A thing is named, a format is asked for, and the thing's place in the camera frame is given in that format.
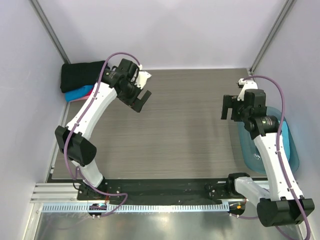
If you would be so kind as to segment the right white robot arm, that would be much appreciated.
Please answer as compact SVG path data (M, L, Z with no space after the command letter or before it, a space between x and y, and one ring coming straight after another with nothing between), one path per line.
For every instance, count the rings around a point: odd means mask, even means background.
M231 198L239 195L256 207L258 219L265 227L298 225L305 221L315 204L305 198L299 188L283 146L280 122L267 114L266 93L261 89L247 89L243 96L224 95L221 119L231 109L231 119L242 122L258 149L267 175L269 189L265 190L246 173L231 173L225 185Z

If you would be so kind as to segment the turquoise t shirt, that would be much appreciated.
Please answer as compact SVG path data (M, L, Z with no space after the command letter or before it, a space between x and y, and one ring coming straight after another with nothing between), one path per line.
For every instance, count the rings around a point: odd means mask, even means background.
M284 147L284 152L288 162L290 161L291 157L291 150L290 150L290 138L289 138L289 127L287 122L284 120L281 126L281 134L282 134L282 144Z

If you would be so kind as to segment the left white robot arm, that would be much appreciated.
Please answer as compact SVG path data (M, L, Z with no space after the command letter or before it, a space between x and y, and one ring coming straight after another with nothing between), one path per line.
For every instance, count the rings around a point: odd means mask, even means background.
M95 200L100 200L106 195L106 187L103 185L104 177L95 161L97 148L90 142L93 130L115 99L139 113L151 96L151 92L146 91L139 98L151 76L136 64L101 71L91 95L79 112L65 127L59 125L55 130L66 168L70 168L69 163L75 165L76 172L68 170L71 178L76 180L80 176L89 186L89 195Z

